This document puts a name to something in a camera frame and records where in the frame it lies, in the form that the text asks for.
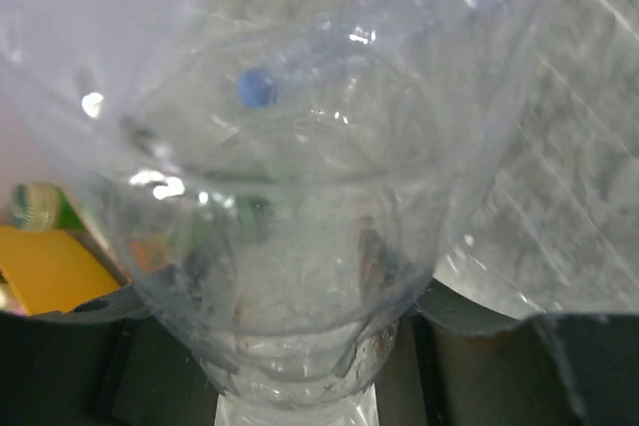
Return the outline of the clear plastic bottle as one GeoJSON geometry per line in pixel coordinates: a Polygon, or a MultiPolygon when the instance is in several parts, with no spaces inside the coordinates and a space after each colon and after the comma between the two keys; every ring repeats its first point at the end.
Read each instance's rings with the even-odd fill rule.
{"type": "Polygon", "coordinates": [[[355,0],[1,0],[1,96],[219,425],[379,425],[434,280],[638,314],[638,0],[439,0],[415,56],[264,108],[237,80],[355,0]]]}
{"type": "Polygon", "coordinates": [[[271,72],[278,84],[276,104],[295,91],[367,68],[373,54],[415,56],[442,25],[439,0],[355,0],[248,69],[271,72]]]}

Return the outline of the blue bottle cap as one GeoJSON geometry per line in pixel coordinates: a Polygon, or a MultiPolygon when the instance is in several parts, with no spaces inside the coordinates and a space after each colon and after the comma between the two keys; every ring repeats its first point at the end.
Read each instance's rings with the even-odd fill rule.
{"type": "Polygon", "coordinates": [[[268,69],[255,67],[239,77],[237,92],[246,107],[262,108],[277,101],[278,84],[268,69]]]}

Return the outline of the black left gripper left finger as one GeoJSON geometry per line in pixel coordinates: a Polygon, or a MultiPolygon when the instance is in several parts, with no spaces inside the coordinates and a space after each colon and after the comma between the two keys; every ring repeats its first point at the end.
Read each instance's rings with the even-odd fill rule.
{"type": "Polygon", "coordinates": [[[67,313],[1,315],[4,425],[212,425],[217,403],[130,286],[67,313]]]}

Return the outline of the green glass bottle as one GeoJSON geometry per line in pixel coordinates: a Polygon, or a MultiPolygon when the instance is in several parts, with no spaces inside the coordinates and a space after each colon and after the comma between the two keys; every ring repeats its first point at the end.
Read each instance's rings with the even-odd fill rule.
{"type": "Polygon", "coordinates": [[[17,184],[11,194],[10,217],[13,226],[27,231],[87,231],[64,192],[50,183],[17,184]]]}

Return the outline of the orange razor box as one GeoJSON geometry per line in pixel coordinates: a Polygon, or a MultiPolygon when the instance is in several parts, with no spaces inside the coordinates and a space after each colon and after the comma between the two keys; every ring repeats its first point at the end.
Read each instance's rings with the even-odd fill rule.
{"type": "Polygon", "coordinates": [[[1,276],[29,315],[69,312],[120,288],[76,239],[56,230],[1,227],[1,276]]]}

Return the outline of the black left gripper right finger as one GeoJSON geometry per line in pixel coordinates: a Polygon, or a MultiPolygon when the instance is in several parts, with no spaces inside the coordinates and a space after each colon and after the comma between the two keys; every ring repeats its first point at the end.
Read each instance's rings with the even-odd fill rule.
{"type": "Polygon", "coordinates": [[[375,390],[382,425],[635,425],[638,317],[517,320],[434,280],[375,390]]]}

